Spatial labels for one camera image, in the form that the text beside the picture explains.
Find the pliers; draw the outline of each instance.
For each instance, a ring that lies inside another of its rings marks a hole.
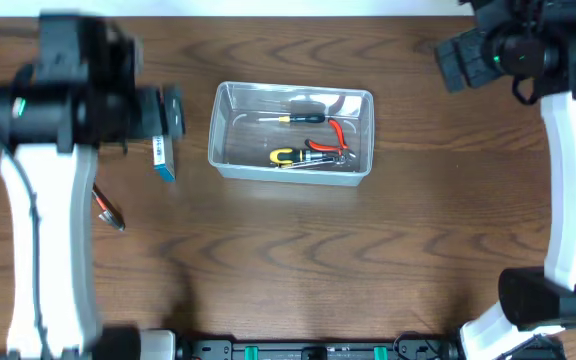
[[[339,146],[329,146],[329,145],[321,145],[318,144],[310,139],[306,139],[306,146],[314,151],[324,152],[324,153],[337,153],[341,159],[344,161],[348,158],[355,158],[355,153],[353,153],[346,141],[344,140],[344,131],[341,128],[341,125],[335,119],[328,119],[328,123],[337,133],[337,139],[339,140]]]

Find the wooden table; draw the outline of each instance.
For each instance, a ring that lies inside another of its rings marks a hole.
[[[106,322],[239,339],[394,339],[441,333],[497,299],[506,267],[538,266],[550,233],[547,139],[508,79],[449,95],[433,46],[467,18],[121,20],[144,41],[144,83],[184,89],[177,176],[149,144],[100,159],[127,230],[94,220]],[[36,53],[36,25],[0,20],[0,81]],[[207,161],[222,81],[370,90],[372,173],[357,188],[223,179]],[[0,179],[0,348],[13,246]],[[563,336],[576,359],[576,331]]]

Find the red handle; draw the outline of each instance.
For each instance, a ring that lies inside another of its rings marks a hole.
[[[328,120],[328,123],[330,124],[330,126],[332,126],[333,129],[335,129],[335,132],[337,133],[337,139],[339,139],[339,145],[341,146],[341,148],[348,149],[348,145],[346,145],[346,140],[344,140],[344,131],[341,129],[341,125],[339,125],[339,123],[335,119]]]
[[[306,140],[306,146],[308,146],[309,148],[311,148],[314,151],[335,152],[335,153],[341,155],[341,149],[338,146],[321,145],[321,144],[317,144],[316,142],[314,142],[310,139]]]

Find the clear plastic container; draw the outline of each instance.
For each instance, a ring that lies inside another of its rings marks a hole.
[[[325,114],[341,125],[346,144],[356,157],[343,164],[299,169],[273,164],[270,153],[275,149],[305,150],[306,139],[333,146],[339,141],[327,121],[309,124],[259,119],[324,107]],[[227,178],[357,186],[372,168],[374,134],[374,103],[368,91],[224,82],[217,88],[212,111],[208,161]]]

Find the white label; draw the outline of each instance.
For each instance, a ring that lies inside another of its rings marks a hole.
[[[155,166],[164,164],[166,162],[166,152],[164,150],[163,136],[153,136],[152,153],[155,157]]]

